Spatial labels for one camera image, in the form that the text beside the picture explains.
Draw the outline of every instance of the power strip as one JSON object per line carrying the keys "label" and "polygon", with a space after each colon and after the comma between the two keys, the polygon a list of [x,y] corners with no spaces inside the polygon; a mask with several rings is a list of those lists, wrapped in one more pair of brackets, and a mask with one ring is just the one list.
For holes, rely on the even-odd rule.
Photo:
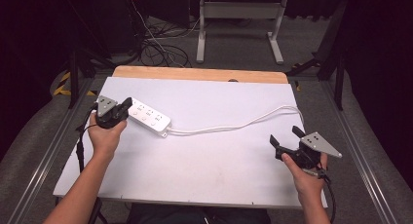
{"label": "power strip", "polygon": [[161,137],[168,136],[167,130],[171,126],[170,117],[135,98],[132,98],[131,101],[132,106],[129,108],[130,118]]}

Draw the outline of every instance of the right hand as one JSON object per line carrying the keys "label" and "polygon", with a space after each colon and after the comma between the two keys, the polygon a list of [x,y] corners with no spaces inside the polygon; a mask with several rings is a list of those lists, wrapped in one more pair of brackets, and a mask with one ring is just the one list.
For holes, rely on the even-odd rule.
{"label": "right hand", "polygon": [[[294,177],[294,184],[301,205],[321,205],[321,190],[324,186],[324,180],[304,172],[303,169],[298,167],[291,157],[285,153],[282,154],[282,160]],[[327,155],[321,153],[320,161],[321,165],[319,166],[326,169]]]}
{"label": "right hand", "polygon": [[88,128],[89,137],[94,146],[93,158],[110,162],[115,155],[115,150],[118,147],[121,133],[127,126],[127,121],[121,121],[112,129],[103,129],[96,124],[95,115],[95,113],[91,114],[90,127]]}

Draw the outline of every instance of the black cable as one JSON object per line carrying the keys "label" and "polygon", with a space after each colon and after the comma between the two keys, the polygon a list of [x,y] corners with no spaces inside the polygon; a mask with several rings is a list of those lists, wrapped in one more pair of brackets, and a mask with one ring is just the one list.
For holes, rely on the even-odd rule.
{"label": "black cable", "polygon": [[324,181],[327,184],[328,191],[331,195],[331,201],[333,202],[333,210],[332,210],[331,218],[330,218],[330,223],[332,224],[334,222],[334,219],[335,219],[336,202],[335,202],[333,190],[331,189],[331,181],[329,179],[324,179]]}

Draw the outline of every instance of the white board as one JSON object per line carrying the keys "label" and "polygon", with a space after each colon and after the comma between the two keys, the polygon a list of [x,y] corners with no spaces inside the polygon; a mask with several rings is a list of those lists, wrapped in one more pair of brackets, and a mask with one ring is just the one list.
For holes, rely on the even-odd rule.
{"label": "white board", "polygon": [[[169,116],[172,128],[237,126],[281,105],[296,106],[290,85],[108,78],[102,95],[127,97]],[[132,120],[121,135],[99,196],[123,202],[248,207],[300,207],[292,176],[270,144],[291,149],[303,129],[298,113],[281,110],[240,130],[157,136]],[[84,135],[85,163],[93,148]],[[64,196],[79,175],[76,147],[56,185]],[[323,205],[326,206],[324,194]]]}

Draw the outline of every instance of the metal stand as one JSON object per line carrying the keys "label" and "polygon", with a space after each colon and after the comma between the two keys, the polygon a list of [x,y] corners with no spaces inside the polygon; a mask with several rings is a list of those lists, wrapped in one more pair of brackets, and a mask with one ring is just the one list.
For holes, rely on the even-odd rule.
{"label": "metal stand", "polygon": [[271,48],[277,64],[283,64],[282,53],[277,43],[277,35],[282,23],[287,0],[280,3],[238,3],[200,1],[200,34],[198,37],[197,63],[204,62],[206,32],[205,18],[227,19],[276,19],[272,32],[268,32]]}
{"label": "metal stand", "polygon": [[70,55],[70,104],[69,109],[71,109],[79,98],[79,73],[78,67],[82,71],[86,78],[94,77],[95,71],[91,63],[91,59],[94,59],[109,69],[115,69],[116,64],[101,57],[97,54],[84,49],[75,48]]}

